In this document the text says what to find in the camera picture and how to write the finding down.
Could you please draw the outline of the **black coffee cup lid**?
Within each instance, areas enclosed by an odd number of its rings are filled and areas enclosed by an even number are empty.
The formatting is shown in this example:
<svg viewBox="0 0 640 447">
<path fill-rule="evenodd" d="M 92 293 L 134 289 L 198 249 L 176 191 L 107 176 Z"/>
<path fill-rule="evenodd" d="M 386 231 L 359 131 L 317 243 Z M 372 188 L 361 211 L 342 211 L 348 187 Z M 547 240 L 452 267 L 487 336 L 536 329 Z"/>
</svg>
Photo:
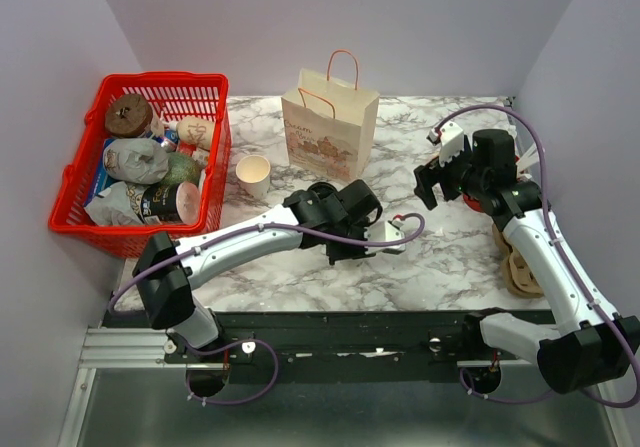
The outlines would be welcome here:
<svg viewBox="0 0 640 447">
<path fill-rule="evenodd" d="M 338 189 L 331 183 L 320 181 L 311 184 L 307 191 L 314 192 L 319 198 L 325 198 L 336 193 Z"/>
</svg>

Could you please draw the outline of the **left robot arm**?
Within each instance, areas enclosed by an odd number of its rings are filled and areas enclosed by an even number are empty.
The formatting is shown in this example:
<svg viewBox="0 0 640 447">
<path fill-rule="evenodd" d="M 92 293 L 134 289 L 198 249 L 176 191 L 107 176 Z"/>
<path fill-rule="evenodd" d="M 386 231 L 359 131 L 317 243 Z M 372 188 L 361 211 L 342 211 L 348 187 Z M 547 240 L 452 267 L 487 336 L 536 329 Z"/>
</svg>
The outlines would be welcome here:
<svg viewBox="0 0 640 447">
<path fill-rule="evenodd" d="M 172 330 L 187 341 L 188 351 L 201 362 L 214 360 L 222 347 L 222 327 L 193 291 L 235 267 L 281 251 L 326 247 L 329 263 L 366 258 L 364 246 L 316 237 L 296 230 L 267 226 L 287 224 L 323 234 L 364 241 L 366 230 L 379 220 L 383 208 L 362 180 L 342 189 L 316 182 L 297 190 L 254 219 L 209 234 L 173 240 L 166 232 L 151 237 L 134 267 L 135 276 L 159 269 L 136 282 L 150 327 Z"/>
</svg>

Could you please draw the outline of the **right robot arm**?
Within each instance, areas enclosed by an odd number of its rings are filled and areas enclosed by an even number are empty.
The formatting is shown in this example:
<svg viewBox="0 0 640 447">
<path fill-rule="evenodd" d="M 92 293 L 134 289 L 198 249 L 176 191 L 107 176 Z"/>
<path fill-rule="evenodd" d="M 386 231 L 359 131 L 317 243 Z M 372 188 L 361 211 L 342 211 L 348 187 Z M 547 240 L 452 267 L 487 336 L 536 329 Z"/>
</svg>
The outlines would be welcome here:
<svg viewBox="0 0 640 447">
<path fill-rule="evenodd" d="M 623 317 L 588 278 L 560 229 L 540 187 L 519 177 L 512 136 L 483 129 L 466 136 L 455 123 L 433 129 L 439 153 L 415 169 L 416 195 L 428 209 L 466 195 L 479 202 L 505 241 L 520 254 L 551 308 L 552 328 L 495 309 L 471 317 L 460 346 L 480 359 L 494 348 L 536 365 L 547 385 L 566 394 L 639 368 L 639 320 Z"/>
</svg>

